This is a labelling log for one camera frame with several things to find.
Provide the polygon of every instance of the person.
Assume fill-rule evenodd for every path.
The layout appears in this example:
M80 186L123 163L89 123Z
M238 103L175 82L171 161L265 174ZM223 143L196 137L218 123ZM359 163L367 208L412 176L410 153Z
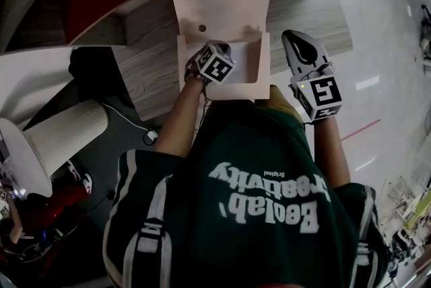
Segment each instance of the person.
M213 102L193 142L206 83L187 69L154 150L119 158L103 241L114 286L377 286L375 191L351 182L335 117L314 124L313 161L271 86L268 100Z

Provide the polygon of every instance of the marker cube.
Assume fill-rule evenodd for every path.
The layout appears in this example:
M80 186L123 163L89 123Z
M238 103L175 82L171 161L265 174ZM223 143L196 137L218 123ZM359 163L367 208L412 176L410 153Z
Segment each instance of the marker cube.
M295 96L311 121L334 116L341 108L341 95L333 75L299 81L294 87Z
M200 74L216 83L225 81L235 66L229 56L210 43L206 44L202 54L197 55L196 63Z

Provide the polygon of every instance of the hand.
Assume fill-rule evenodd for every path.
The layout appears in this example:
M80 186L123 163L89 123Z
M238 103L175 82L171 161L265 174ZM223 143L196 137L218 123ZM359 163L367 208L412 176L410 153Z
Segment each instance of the hand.
M196 77L198 79L201 79L203 81L204 86L206 86L208 83L211 82L210 79L206 78L205 76L202 76L202 74L199 71L199 68L197 66L196 57L198 55L201 55L203 51L206 49L208 44L212 44L216 47L218 47L219 50L221 50L225 55L230 56L230 45L228 43L222 42L220 40L208 40L207 44L203 46L201 50L196 52L186 63L186 71L184 74L184 80L187 81L190 77Z
M190 75L186 80L186 86L190 86L193 91L202 93L204 82L201 78Z

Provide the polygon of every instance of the white stripe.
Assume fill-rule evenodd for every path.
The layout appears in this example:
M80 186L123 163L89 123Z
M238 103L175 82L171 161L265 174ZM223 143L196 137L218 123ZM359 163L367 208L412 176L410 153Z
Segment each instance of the white stripe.
M105 263L105 267L106 267L106 270L109 273L110 278L118 286L121 286L121 283L123 282L123 278L122 278L122 275L120 274L120 272L117 270L117 268L114 265L114 263L112 263L112 261L108 257L108 255L106 253L106 244L108 242L108 234L109 234L109 229L110 229L110 221L111 221L112 217L117 213L118 205L120 204L120 202L122 201L122 199L126 197L128 191L129 191L130 182L132 181L132 178L133 178L133 176L136 173L136 159L135 158L136 158L136 150L132 150L132 151L128 151L127 152L127 167L129 169L129 175L127 176L127 179L125 181L124 186L121 188L118 202L116 203L116 205L110 211L109 220L106 223L105 232L103 234L103 245L102 245L103 261Z
M159 182L159 184L157 184L150 209L148 210L148 219L156 218L163 221L164 201L166 199L166 182L170 177L172 177L172 175L165 177Z
M354 288L354 286L355 286L357 270L358 270L358 257L355 258L355 263L353 264L352 278L350 280L349 288Z
M361 224L359 226L359 239L365 240L366 233L368 231L368 226L370 225L371 215L372 215L372 206L374 205L374 201L372 200L372 193L369 186L364 186L366 191L366 200L364 205L364 212L361 218Z
M412 277L411 277L411 279L410 280L408 280L407 282L406 282L406 284L404 284L404 286L403 286L403 288L406 288L416 277L417 277L417 275L418 274L414 274Z
M135 257L135 247L138 233L136 233L127 245L126 252L124 253L123 260L123 288L129 288L132 286L132 271L133 271L133 259Z
M170 286L170 265L172 261L172 241L169 233L165 232L162 239L162 257L160 259L160 288Z
M121 179L121 174L120 174L120 159L119 159L119 162L117 164L117 185L115 185L115 196L117 195L117 191L119 189L120 179Z
M376 85L376 84L378 84L379 82L380 82L380 75L377 75L377 76L371 77L371 79L368 79L368 80L364 80L364 81L358 82L358 83L356 84L356 90L357 90L357 91L359 91L360 89L364 89L364 88L367 88L367 87L370 87L370 86Z
M378 268L378 256L376 251L372 251L372 270L370 275L370 280L368 281L368 288L372 288L374 286L374 281L376 280Z
M218 207L220 208L220 213L222 214L222 217L228 217L226 214L226 210L224 210L224 205L222 202L218 203Z
M369 165L369 164L371 164L375 159L376 159L376 158L374 157L374 158L372 158L370 161L367 161L365 164L362 164L361 166L359 166L359 167L355 168L355 172L357 172L357 171L361 170L362 168L364 168L364 167L368 166L368 165Z
M380 231L380 226L377 224L377 217L376 214L374 214L374 212L371 214L371 221L373 222L375 228Z

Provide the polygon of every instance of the desk surface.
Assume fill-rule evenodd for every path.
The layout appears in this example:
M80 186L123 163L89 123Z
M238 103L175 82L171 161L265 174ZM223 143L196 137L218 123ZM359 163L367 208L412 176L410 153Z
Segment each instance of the desk surface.
M125 85L142 120L169 112L179 91L172 0L153 0L125 18L128 46L114 49ZM330 56L353 49L339 0L270 0L271 74L289 69L281 33L292 29L321 40Z

